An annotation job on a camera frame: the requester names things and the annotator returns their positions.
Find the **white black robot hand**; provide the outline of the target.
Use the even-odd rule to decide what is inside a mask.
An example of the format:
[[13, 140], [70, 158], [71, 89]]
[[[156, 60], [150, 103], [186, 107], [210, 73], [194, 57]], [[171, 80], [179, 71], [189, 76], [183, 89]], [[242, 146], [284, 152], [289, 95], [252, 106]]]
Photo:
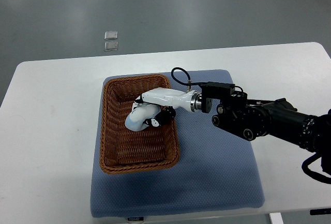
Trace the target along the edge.
[[161, 111], [156, 115], [156, 120], [159, 122], [160, 126], [163, 126], [175, 118], [175, 110], [178, 108], [183, 108], [188, 112], [201, 110], [202, 94], [195, 90], [182, 92], [175, 89], [159, 87], [142, 93], [134, 102], [158, 105]]

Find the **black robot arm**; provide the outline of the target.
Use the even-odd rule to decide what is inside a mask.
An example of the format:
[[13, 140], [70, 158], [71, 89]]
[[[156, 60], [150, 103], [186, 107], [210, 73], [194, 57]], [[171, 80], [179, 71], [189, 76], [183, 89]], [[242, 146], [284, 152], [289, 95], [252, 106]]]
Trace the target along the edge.
[[330, 114], [321, 116], [298, 112], [286, 99], [252, 100], [241, 87], [229, 83], [206, 82], [201, 110], [210, 112], [212, 101], [219, 100], [214, 126], [247, 141], [271, 135], [299, 146], [313, 155], [302, 163], [312, 179], [330, 184]]

